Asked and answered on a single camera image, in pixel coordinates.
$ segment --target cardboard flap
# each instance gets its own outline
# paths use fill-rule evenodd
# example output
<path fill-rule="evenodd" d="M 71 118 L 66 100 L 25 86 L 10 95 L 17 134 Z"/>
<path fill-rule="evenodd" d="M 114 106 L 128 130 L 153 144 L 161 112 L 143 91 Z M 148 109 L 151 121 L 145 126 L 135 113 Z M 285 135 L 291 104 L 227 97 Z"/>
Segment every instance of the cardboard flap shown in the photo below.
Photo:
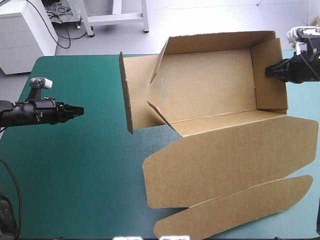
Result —
<path fill-rule="evenodd" d="M 209 200 L 158 221 L 155 235 L 188 235 L 206 239 L 236 226 L 282 212 L 298 201 L 312 184 L 310 175 L 264 183 L 225 197 Z"/>
<path fill-rule="evenodd" d="M 155 63 L 155 66 L 154 66 L 154 70 L 153 70 L 153 73 L 152 73 L 152 76 L 151 76 L 151 81 L 150 83 L 152 83 L 153 79 L 155 78 L 159 68 L 160 68 L 160 64 L 161 64 L 161 61 L 162 61 L 162 58 L 165 54 L 165 50 L 166 50 L 166 47 L 167 47 L 167 44 L 168 44 L 168 40 L 166 41 L 166 43 L 164 44 L 157 60 L 156 60 L 156 63 Z"/>
<path fill-rule="evenodd" d="M 144 161 L 148 204 L 190 207 L 284 178 L 315 159 L 317 137 L 316 121 L 286 115 L 184 137 Z"/>
<path fill-rule="evenodd" d="M 119 55 L 119 67 L 120 67 L 120 77 L 121 77 L 124 108 L 125 108 L 126 125 L 127 125 L 128 131 L 131 134 L 133 134 L 134 129 L 133 129 L 133 122 L 132 122 L 132 115 L 131 115 L 129 87 L 128 87 L 128 82 L 126 77 L 124 55 L 122 52 L 120 52 L 120 55 Z"/>
<path fill-rule="evenodd" d="M 165 124 L 165 122 L 150 108 L 147 100 L 153 98 L 162 98 L 161 82 L 153 82 L 150 79 L 153 74 L 157 55 L 122 57 L 120 63 L 125 67 L 125 78 L 121 81 L 128 86 L 129 101 L 132 123 L 127 117 L 128 126 L 132 124 L 133 129 L 148 128 Z"/>
<path fill-rule="evenodd" d="M 266 67 L 282 60 L 280 39 L 266 41 L 251 48 L 257 109 L 288 109 L 286 84 L 266 77 Z"/>

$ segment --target cardboard box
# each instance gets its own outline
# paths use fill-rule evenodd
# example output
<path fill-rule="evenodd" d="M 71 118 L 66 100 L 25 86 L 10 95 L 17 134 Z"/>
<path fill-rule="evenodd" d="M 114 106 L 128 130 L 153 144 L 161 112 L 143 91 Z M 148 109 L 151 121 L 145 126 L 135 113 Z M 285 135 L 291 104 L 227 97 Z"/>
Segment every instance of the cardboard box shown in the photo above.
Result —
<path fill-rule="evenodd" d="M 284 211 L 312 184 L 285 178 L 315 159 L 318 123 L 287 116 L 286 84 L 265 76 L 274 31 L 170 37 L 158 55 L 119 56 L 127 127 L 183 138 L 148 157 L 151 208 L 188 207 L 154 232 L 200 240 Z"/>

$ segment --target black cable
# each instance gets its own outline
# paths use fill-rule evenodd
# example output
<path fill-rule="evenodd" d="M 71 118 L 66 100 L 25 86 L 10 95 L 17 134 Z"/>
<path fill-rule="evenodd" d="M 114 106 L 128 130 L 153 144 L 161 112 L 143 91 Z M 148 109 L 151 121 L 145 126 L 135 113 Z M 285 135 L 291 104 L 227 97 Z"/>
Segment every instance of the black cable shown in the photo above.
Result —
<path fill-rule="evenodd" d="M 14 182 L 14 185 L 15 185 L 16 193 L 18 194 L 18 200 L 19 200 L 19 224 L 18 224 L 17 233 L 15 235 L 15 239 L 18 240 L 19 237 L 20 237 L 21 225 L 22 225 L 22 197 L 21 197 L 21 191 L 20 191 L 20 188 L 19 188 L 19 184 L 18 184 L 17 178 L 16 178 L 14 172 L 12 171 L 10 165 L 2 158 L 0 158 L 0 162 L 3 163 L 3 165 L 6 167 L 6 169 L 10 173 L 10 175 L 12 177 L 12 180 Z"/>
<path fill-rule="evenodd" d="M 58 35 L 59 37 L 61 37 L 61 38 L 63 38 L 63 39 L 71 39 L 71 40 L 83 38 L 86 34 L 87 34 L 87 32 L 85 32 L 83 35 L 78 36 L 78 37 L 68 38 L 68 37 L 65 37 L 65 36 L 61 36 L 60 34 L 57 33 L 57 35 Z"/>
<path fill-rule="evenodd" d="M 49 16 L 50 19 L 51 19 L 51 18 L 54 18 L 54 17 L 59 19 L 59 16 L 58 16 L 57 14 L 53 13 L 53 12 L 47 11 L 46 13 L 47 13 L 47 14 L 52 14 L 52 15 Z M 81 36 L 77 36 L 77 37 L 65 37 L 65 36 L 62 36 L 62 35 L 60 35 L 60 34 L 58 34 L 58 33 L 56 33 L 56 34 L 57 34 L 59 37 L 63 38 L 63 39 L 75 40 L 75 39 L 81 39 L 81 38 L 83 38 L 83 37 L 87 34 L 87 32 L 85 32 L 85 33 L 82 34 Z"/>
<path fill-rule="evenodd" d="M 305 58 L 302 56 L 302 54 L 300 54 L 302 60 L 304 61 L 304 63 L 308 66 L 308 68 L 313 72 L 313 74 L 318 78 L 318 80 L 320 81 L 320 77 L 318 76 L 318 74 L 315 72 L 315 70 L 312 68 L 312 66 L 309 65 L 309 63 L 305 60 Z"/>
<path fill-rule="evenodd" d="M 4 128 L 2 128 L 1 130 L 0 130 L 0 133 L 2 133 L 4 130 L 6 130 L 8 127 L 6 126 L 6 127 L 4 127 Z"/>
<path fill-rule="evenodd" d="M 26 0 L 26 1 L 27 1 L 29 4 L 31 4 L 31 6 L 37 11 L 37 13 L 39 14 L 39 16 L 41 17 L 42 21 L 44 22 L 45 27 L 46 27 L 46 29 L 48 30 L 48 32 L 49 32 L 50 36 L 52 37 L 52 39 L 54 40 L 54 42 L 55 42 L 60 48 L 63 48 L 63 49 L 68 49 L 68 48 L 70 48 L 70 47 L 71 47 L 71 39 L 69 39 L 69 45 L 68 45 L 68 46 L 62 46 L 62 45 L 60 45 L 60 44 L 58 43 L 58 41 L 55 40 L 54 36 L 52 35 L 51 31 L 50 31 L 49 28 L 48 28 L 48 25 L 47 25 L 46 21 L 44 20 L 44 18 L 42 17 L 41 13 L 40 13 L 39 10 L 36 8 L 36 6 L 35 6 L 32 2 L 30 2 L 29 0 Z M 63 24 L 63 26 L 64 26 L 64 28 L 65 28 L 65 30 L 66 30 L 66 33 L 67 33 L 68 37 L 70 38 L 69 31 L 68 31 L 67 27 L 66 27 L 64 24 Z"/>
<path fill-rule="evenodd" d="M 277 66 L 272 67 L 272 69 L 276 69 L 276 68 L 279 68 L 279 67 L 281 67 L 281 66 L 285 65 L 285 64 L 286 64 L 286 63 L 288 63 L 292 58 L 293 58 L 293 57 L 291 57 L 291 58 L 289 58 L 289 59 L 285 60 L 284 62 L 280 63 L 280 64 L 279 64 L 279 65 L 277 65 Z"/>

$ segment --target metal frame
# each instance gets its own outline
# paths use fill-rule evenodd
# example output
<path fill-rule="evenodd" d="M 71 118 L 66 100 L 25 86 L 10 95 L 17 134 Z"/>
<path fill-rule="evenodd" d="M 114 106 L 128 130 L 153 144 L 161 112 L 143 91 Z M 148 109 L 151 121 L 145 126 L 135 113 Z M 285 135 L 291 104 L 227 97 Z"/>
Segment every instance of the metal frame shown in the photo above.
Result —
<path fill-rule="evenodd" d="M 146 0 L 141 0 L 142 12 L 122 14 L 122 0 L 113 0 L 112 15 L 90 16 L 86 0 L 76 0 L 87 34 L 95 36 L 94 26 L 143 23 L 144 32 L 149 32 Z"/>

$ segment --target gray floor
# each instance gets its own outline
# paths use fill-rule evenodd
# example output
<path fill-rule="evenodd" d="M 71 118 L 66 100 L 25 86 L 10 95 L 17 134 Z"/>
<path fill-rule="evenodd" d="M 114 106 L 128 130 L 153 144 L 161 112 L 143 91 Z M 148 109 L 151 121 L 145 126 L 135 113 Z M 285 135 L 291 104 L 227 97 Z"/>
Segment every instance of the gray floor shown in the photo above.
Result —
<path fill-rule="evenodd" d="M 57 47 L 56 55 L 156 54 L 169 36 L 217 32 L 275 30 L 282 49 L 291 50 L 287 31 L 307 23 L 307 0 L 147 0 L 150 32 L 144 33 L 141 23 L 100 26 L 95 37 L 73 40 L 71 48 Z M 92 15 L 111 11 L 111 1 L 87 0 Z M 123 0 L 123 12 L 141 9 L 140 0 Z M 319 15 L 318 3 L 312 2 L 311 18 Z M 66 35 L 61 26 L 57 32 Z M 68 24 L 72 37 L 85 28 Z M 62 45 L 68 41 L 60 39 Z M 0 70 L 0 99 L 16 101 L 25 85 L 28 73 L 5 75 Z"/>

